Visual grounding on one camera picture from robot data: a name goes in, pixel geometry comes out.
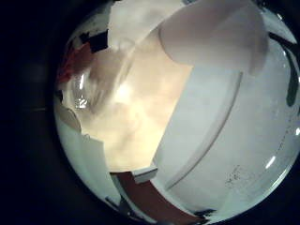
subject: bright light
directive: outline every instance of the bright light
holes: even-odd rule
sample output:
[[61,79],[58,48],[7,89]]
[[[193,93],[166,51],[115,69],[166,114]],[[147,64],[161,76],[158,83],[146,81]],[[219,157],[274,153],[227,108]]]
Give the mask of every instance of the bright light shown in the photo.
[[299,136],[299,134],[300,134],[300,127],[296,129],[295,133],[296,133],[296,136]]
[[275,161],[275,159],[276,159],[275,156],[271,157],[271,159],[268,162],[268,164],[266,164],[265,169],[268,169],[273,164],[273,162]]
[[282,16],[280,14],[277,14],[277,16],[279,17],[279,19],[282,21]]
[[82,75],[81,82],[79,84],[79,89],[81,89],[81,90],[83,90],[83,79],[84,79],[84,75]]
[[116,91],[115,100],[117,102],[128,102],[130,97],[130,88],[128,85],[122,84]]

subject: white curved surface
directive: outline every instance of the white curved surface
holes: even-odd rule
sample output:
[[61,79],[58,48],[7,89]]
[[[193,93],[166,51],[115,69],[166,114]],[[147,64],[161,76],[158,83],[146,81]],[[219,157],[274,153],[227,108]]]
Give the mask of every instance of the white curved surface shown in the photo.
[[[267,10],[263,16],[268,30],[294,40],[279,18]],[[295,103],[289,107],[291,67],[287,54],[269,39],[262,74],[243,77],[232,112],[217,140],[194,170],[169,190],[191,212],[217,210],[210,217],[211,223],[236,216],[261,202],[280,184],[299,154],[296,130],[300,124],[300,93],[298,90]],[[167,174],[160,175],[156,182],[165,183],[166,177]]]
[[249,0],[201,0],[176,11],[160,26],[160,40],[177,63],[257,74],[267,35]]

